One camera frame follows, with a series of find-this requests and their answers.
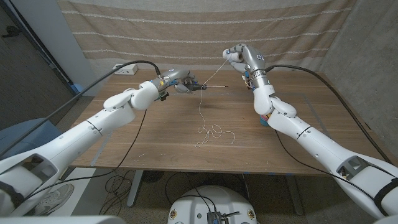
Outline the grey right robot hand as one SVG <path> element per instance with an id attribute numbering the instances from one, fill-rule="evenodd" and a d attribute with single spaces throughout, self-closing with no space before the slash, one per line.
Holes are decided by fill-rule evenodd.
<path id="1" fill-rule="evenodd" d="M 248 72 L 253 77 L 266 75 L 263 55 L 253 46 L 238 44 L 222 53 L 224 59 L 238 72 Z"/>

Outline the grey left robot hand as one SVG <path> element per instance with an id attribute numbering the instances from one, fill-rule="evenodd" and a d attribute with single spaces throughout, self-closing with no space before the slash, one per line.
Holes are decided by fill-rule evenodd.
<path id="1" fill-rule="evenodd" d="M 192 91 L 186 87 L 188 84 L 194 84 L 197 79 L 193 72 L 185 69 L 171 69 L 161 73 L 153 84 L 157 87 L 158 92 L 166 90 L 170 86 L 174 86 L 175 91 L 179 93 L 191 93 Z"/>

